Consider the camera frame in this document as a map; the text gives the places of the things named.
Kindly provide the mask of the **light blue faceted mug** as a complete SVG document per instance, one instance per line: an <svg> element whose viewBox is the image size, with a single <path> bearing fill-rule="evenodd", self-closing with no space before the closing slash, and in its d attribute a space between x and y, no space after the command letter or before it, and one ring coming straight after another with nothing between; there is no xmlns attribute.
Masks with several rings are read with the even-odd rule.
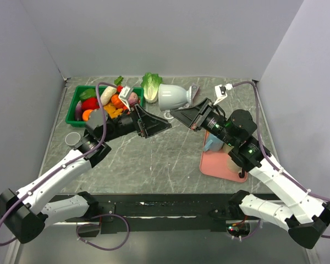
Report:
<svg viewBox="0 0 330 264"><path fill-rule="evenodd" d="M218 152L222 149L224 142L211 133L207 133L204 141L203 152Z"/></svg>

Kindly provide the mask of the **cream mug black handle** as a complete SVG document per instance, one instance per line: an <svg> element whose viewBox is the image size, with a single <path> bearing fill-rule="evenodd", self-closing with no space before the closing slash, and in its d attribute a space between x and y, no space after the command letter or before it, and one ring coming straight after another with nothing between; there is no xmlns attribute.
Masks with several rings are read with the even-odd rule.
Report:
<svg viewBox="0 0 330 264"><path fill-rule="evenodd" d="M243 179L246 175L246 171L243 168L235 164L230 158L227 159L227 168L230 172L236 173L239 178Z"/></svg>

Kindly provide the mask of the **grey blue printed mug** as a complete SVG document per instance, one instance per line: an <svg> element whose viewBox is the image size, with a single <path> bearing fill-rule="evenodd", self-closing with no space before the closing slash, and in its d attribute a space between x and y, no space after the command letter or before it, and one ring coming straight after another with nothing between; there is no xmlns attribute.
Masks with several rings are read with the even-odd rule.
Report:
<svg viewBox="0 0 330 264"><path fill-rule="evenodd" d="M75 146L81 139L81 136L77 132L71 132L65 136L65 143L68 146Z"/></svg>

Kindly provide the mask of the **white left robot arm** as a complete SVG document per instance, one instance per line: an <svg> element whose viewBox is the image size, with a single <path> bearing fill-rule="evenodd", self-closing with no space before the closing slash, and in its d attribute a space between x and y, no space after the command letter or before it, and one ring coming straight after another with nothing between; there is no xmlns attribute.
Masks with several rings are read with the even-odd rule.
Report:
<svg viewBox="0 0 330 264"><path fill-rule="evenodd" d="M62 160L25 187L17 191L6 189L0 194L0 225L5 225L16 240L25 244L56 222L79 217L85 221L95 219L97 201L86 192L59 202L50 200L76 177L99 164L111 151L109 141L132 132L149 138L171 127L167 120L139 104L116 119L109 118L104 109L92 111L84 136Z"/></svg>

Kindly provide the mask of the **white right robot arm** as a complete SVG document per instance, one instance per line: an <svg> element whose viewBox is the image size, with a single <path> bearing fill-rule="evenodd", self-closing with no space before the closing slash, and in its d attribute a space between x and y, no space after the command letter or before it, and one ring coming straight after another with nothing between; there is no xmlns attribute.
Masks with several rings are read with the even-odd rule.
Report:
<svg viewBox="0 0 330 264"><path fill-rule="evenodd" d="M229 213L235 219L257 217L286 230L300 246L312 249L330 224L330 201L311 195L256 138L257 125L250 112L237 109L225 117L223 109L208 98L190 108L170 114L193 131L205 129L232 149L232 161L264 183L283 202L259 199L240 190L229 200Z"/></svg>

